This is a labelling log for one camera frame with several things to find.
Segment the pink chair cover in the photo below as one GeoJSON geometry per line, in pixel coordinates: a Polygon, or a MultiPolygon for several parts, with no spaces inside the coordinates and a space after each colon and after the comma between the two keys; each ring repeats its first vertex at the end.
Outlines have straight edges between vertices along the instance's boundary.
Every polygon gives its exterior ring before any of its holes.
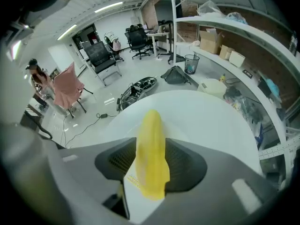
{"type": "Polygon", "coordinates": [[[84,88],[84,84],[79,81],[75,74],[74,62],[63,72],[54,78],[54,104],[63,108],[70,108],[77,101],[84,88]]]}

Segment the plastic bag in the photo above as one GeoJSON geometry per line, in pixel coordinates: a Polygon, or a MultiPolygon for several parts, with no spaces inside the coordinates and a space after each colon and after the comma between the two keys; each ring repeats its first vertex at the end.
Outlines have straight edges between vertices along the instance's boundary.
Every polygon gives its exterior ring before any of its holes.
{"type": "Polygon", "coordinates": [[[225,15],[221,12],[221,10],[217,7],[217,5],[208,0],[207,2],[203,3],[198,9],[197,13],[199,16],[209,16],[209,17],[221,17],[224,18],[225,15]]]}
{"type": "Polygon", "coordinates": [[[237,13],[237,12],[233,12],[233,13],[229,13],[227,16],[226,16],[226,19],[229,19],[229,20],[233,20],[233,21],[237,21],[239,23],[244,23],[244,24],[247,24],[248,23],[246,22],[246,19],[242,17],[241,14],[237,13]]]}

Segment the black backpack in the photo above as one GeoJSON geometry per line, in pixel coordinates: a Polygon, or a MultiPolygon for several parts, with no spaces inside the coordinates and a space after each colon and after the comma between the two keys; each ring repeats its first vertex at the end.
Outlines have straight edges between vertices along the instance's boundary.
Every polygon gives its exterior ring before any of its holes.
{"type": "Polygon", "coordinates": [[[179,83],[191,84],[188,81],[186,74],[178,66],[174,66],[170,68],[165,74],[161,75],[160,77],[164,78],[168,84],[179,84],[179,83]]]}

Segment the mesh chair back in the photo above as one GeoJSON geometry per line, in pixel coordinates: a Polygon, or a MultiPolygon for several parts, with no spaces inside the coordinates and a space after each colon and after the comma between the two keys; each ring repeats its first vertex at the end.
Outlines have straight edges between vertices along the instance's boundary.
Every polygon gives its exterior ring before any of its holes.
{"type": "Polygon", "coordinates": [[[86,54],[88,55],[90,62],[94,66],[107,61],[109,59],[109,52],[104,46],[103,42],[98,42],[92,46],[89,46],[85,49],[86,54]]]}
{"type": "Polygon", "coordinates": [[[137,46],[146,43],[147,35],[142,29],[133,32],[128,32],[128,35],[132,46],[137,46]]]}

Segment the white container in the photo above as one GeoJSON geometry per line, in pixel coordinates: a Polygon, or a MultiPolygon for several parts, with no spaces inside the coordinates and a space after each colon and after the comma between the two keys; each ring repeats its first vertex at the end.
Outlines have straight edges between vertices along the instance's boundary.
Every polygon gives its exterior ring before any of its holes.
{"type": "Polygon", "coordinates": [[[236,51],[232,51],[231,55],[229,57],[229,61],[233,65],[237,66],[238,68],[240,68],[242,66],[244,60],[245,60],[245,57],[236,51]]]}
{"type": "Polygon", "coordinates": [[[208,78],[204,79],[199,84],[197,91],[205,92],[220,99],[223,99],[223,95],[225,94],[226,89],[227,87],[224,83],[220,82],[217,79],[208,78]]]}

